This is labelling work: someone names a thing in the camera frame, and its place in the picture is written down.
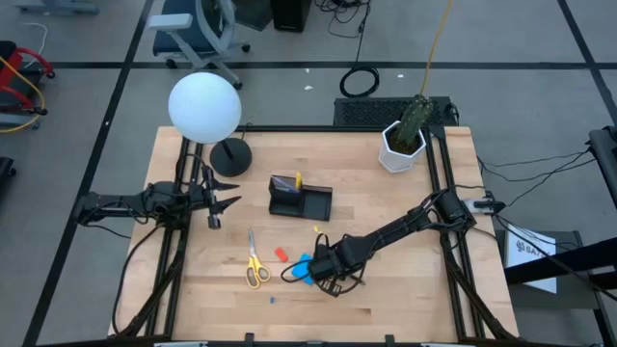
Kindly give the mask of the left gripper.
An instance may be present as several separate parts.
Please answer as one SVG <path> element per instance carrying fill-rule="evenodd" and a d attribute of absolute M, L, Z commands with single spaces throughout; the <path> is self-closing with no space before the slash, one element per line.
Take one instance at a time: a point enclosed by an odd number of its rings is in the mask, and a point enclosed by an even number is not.
<path fill-rule="evenodd" d="M 223 214 L 228 207 L 240 200 L 241 197 L 217 200 L 215 192 L 236 189 L 238 185 L 218 181 L 214 177 L 212 169 L 207 165 L 201 168 L 201 179 L 201 184 L 195 182 L 190 184 L 190 206 L 193 210 L 207 208 L 209 212 L 207 217 L 208 227 L 219 229 L 221 222 L 218 214 Z"/>

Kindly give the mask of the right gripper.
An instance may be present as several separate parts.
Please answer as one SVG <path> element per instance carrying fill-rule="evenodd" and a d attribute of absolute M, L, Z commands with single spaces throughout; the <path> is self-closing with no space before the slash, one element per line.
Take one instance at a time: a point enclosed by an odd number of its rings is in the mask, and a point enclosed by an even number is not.
<path fill-rule="evenodd" d="M 359 285 L 351 276 L 362 278 L 365 265 L 364 238 L 342 238 L 333 245 L 328 238 L 324 242 L 317 238 L 308 271 L 321 291 L 338 297 Z"/>

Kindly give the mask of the blue sticky note pad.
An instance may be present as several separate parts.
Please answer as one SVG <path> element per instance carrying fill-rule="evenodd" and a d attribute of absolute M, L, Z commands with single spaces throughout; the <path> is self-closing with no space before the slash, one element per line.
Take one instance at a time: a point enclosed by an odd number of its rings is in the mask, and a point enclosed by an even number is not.
<path fill-rule="evenodd" d="M 312 261 L 312 256 L 302 254 L 297 264 L 292 268 L 292 276 L 296 280 L 300 280 L 307 285 L 313 285 L 314 281 L 309 274 L 309 263 Z"/>

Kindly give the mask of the yellow-handled scissors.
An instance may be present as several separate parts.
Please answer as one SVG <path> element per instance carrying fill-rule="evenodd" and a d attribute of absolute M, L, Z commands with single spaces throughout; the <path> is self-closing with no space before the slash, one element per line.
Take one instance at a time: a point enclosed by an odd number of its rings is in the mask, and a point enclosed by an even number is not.
<path fill-rule="evenodd" d="M 250 229 L 249 235 L 249 263 L 246 270 L 246 281 L 251 289 L 258 289 L 263 282 L 271 279 L 270 271 L 267 267 L 261 264 L 256 254 L 255 235 Z"/>

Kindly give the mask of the black mesh desk organizer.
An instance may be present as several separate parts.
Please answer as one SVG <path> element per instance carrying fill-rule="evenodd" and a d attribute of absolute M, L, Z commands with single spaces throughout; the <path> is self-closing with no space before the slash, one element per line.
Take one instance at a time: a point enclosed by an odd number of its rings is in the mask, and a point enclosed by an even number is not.
<path fill-rule="evenodd" d="M 302 189 L 296 190 L 295 176 L 270 176 L 269 213 L 328 222 L 332 212 L 333 188 L 307 185 L 303 180 Z"/>

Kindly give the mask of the grey and blue office chair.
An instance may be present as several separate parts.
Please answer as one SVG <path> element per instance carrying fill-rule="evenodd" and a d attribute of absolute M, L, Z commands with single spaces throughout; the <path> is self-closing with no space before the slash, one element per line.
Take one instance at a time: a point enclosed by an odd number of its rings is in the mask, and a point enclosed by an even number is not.
<path fill-rule="evenodd" d="M 178 58 L 189 61 L 194 71 L 217 68 L 240 90 L 243 84 L 226 60 L 233 49 L 248 53 L 251 45 L 235 38 L 235 14 L 232 0 L 165 0 L 162 12 L 147 21 L 155 32 L 152 53 L 165 55 L 169 69 L 177 68 Z"/>

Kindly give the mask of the white globe table lamp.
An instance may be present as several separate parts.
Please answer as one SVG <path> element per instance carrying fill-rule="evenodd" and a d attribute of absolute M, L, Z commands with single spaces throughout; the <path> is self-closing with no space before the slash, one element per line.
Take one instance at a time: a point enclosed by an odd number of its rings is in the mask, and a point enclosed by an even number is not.
<path fill-rule="evenodd" d="M 217 174 L 235 177 L 251 166 L 250 146 L 232 136 L 242 116 L 240 97 L 223 77 L 195 72 L 181 78 L 170 92 L 168 113 L 184 138 L 211 146 L 209 162 Z"/>

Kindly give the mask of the white hexagonal plant pot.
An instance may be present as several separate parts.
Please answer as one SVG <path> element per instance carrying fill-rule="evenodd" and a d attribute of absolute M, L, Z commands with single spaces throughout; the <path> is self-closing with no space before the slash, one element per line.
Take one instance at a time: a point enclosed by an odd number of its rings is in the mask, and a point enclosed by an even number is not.
<path fill-rule="evenodd" d="M 419 130 L 416 135 L 415 151 L 413 153 L 407 154 L 396 151 L 389 144 L 389 135 L 394 132 L 399 123 L 400 120 L 395 121 L 382 132 L 382 144 L 379 152 L 379 162 L 390 174 L 400 174 L 410 170 L 413 167 L 416 159 L 419 158 L 419 155 L 426 148 L 425 137 L 422 134 L 422 131 Z"/>

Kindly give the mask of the black perforated panel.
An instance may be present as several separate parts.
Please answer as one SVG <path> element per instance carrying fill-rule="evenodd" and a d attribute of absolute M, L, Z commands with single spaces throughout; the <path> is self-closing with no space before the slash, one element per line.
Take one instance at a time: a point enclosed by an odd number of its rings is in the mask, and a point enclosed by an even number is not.
<path fill-rule="evenodd" d="M 414 97 L 337 98 L 334 126 L 388 127 L 400 120 L 404 111 L 415 101 Z M 431 98 L 433 113 L 427 124 L 457 126 L 459 113 L 447 96 Z"/>

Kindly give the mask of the green cactus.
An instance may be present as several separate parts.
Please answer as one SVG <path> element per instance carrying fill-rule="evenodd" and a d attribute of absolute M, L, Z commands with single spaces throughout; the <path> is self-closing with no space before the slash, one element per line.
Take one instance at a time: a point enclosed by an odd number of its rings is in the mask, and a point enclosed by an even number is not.
<path fill-rule="evenodd" d="M 393 134 L 396 150 L 411 154 L 418 148 L 418 132 L 433 112 L 432 101 L 418 94 L 412 104 L 405 110 Z"/>

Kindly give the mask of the black computer tower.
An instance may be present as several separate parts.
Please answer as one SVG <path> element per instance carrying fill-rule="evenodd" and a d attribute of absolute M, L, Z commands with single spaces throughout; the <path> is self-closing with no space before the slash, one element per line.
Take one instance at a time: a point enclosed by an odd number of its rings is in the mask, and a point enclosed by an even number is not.
<path fill-rule="evenodd" d="M 280 31 L 304 31 L 312 0 L 271 0 L 274 27 Z"/>

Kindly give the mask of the white paper sign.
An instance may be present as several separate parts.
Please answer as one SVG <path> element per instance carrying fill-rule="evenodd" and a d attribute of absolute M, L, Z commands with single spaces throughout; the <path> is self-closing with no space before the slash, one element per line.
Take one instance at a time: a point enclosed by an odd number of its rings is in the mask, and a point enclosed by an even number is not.
<path fill-rule="evenodd" d="M 539 278 L 546 265 L 552 265 L 551 261 L 545 261 L 545 257 L 556 255 L 558 251 L 555 238 L 507 223 L 503 251 L 506 268 L 523 266 L 515 274 L 526 279 L 524 285 L 550 294 L 558 292 L 556 277 Z"/>

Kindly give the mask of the black caster base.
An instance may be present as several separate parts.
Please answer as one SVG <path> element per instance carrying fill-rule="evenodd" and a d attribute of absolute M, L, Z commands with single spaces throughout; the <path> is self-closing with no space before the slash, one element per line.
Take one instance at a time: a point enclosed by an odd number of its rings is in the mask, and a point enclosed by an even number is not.
<path fill-rule="evenodd" d="M 16 174 L 14 160 L 9 157 L 0 157 L 0 193 L 6 188 L 11 178 Z"/>

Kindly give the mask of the black beam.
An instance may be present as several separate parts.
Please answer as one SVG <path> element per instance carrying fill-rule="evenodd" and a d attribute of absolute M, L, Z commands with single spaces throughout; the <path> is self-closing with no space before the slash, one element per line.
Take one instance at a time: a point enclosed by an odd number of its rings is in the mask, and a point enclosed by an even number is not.
<path fill-rule="evenodd" d="M 552 265 L 546 265 L 543 275 L 539 275 L 540 279 L 591 271 L 612 265 L 614 267 L 613 272 L 593 275 L 591 282 L 601 289 L 617 289 L 617 237 L 572 251 L 546 256 L 545 261 L 547 260 L 551 261 Z M 522 268 L 522 265 L 506 268 L 504 270 L 506 281 L 510 284 L 525 282 L 526 279 L 515 274 L 517 270 L 521 271 Z"/>

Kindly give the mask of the grey side table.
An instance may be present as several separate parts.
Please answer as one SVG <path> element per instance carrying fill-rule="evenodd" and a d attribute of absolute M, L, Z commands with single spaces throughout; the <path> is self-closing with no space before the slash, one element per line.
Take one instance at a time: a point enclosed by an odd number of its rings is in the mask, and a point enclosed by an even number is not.
<path fill-rule="evenodd" d="M 582 239 L 577 231 L 539 231 L 557 241 L 558 251 L 556 254 L 572 251 L 580 247 L 589 246 L 582 243 Z M 504 239 L 505 230 L 496 233 L 499 251 L 504 266 Z M 556 277 L 556 294 L 535 289 L 523 283 L 508 283 L 512 304 L 514 307 L 550 309 L 553 311 L 566 309 L 584 309 L 594 313 L 596 325 L 602 336 L 602 343 L 605 347 L 617 347 L 617 335 L 612 331 L 612 325 L 608 319 L 607 312 L 603 303 L 604 292 L 617 289 L 605 290 L 599 288 L 591 282 L 593 275 L 613 272 L 612 265 L 597 268 L 591 271 L 571 273 Z"/>

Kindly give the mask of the red and black cart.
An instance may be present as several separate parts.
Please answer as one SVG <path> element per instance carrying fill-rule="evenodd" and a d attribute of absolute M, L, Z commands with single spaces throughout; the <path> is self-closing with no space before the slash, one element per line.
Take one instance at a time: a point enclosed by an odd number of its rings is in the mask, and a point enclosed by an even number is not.
<path fill-rule="evenodd" d="M 0 134 L 39 128 L 40 118 L 48 113 L 39 83 L 42 77 L 55 76 L 40 53 L 0 40 Z"/>

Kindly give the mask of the grey desk foot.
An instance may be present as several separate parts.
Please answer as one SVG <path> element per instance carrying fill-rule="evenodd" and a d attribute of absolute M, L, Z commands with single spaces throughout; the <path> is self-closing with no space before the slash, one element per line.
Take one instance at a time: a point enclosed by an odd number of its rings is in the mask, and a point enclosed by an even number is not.
<path fill-rule="evenodd" d="M 23 12 L 43 14 L 99 14 L 99 8 L 89 0 L 14 0 Z"/>

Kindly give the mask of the black aluminium table frame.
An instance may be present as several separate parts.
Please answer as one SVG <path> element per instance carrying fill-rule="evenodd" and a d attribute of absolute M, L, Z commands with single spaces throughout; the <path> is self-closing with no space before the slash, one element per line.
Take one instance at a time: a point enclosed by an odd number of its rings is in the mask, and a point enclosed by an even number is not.
<path fill-rule="evenodd" d="M 187 251 L 170 326 L 177 340 L 210 343 L 239 341 L 253 333 L 256 342 L 317 343 L 452 342 L 456 339 L 439 235 L 426 230 L 377 252 L 364 282 L 352 292 L 331 297 L 313 285 L 286 283 L 283 248 L 291 260 L 313 249 L 318 226 L 332 241 L 343 234 L 367 234 L 405 214 L 432 190 L 425 158 L 405 173 L 388 173 L 379 163 L 377 131 L 333 126 L 296 126 L 265 131 L 251 128 L 246 140 L 253 163 L 232 184 L 227 197 L 241 199 L 212 230 L 205 212 L 192 216 Z M 328 222 L 273 216 L 268 211 L 272 174 L 300 172 L 307 184 L 334 190 Z M 259 261 L 271 279 L 258 289 L 246 281 L 249 235 L 255 235 Z M 276 302 L 270 304 L 270 297 Z"/>

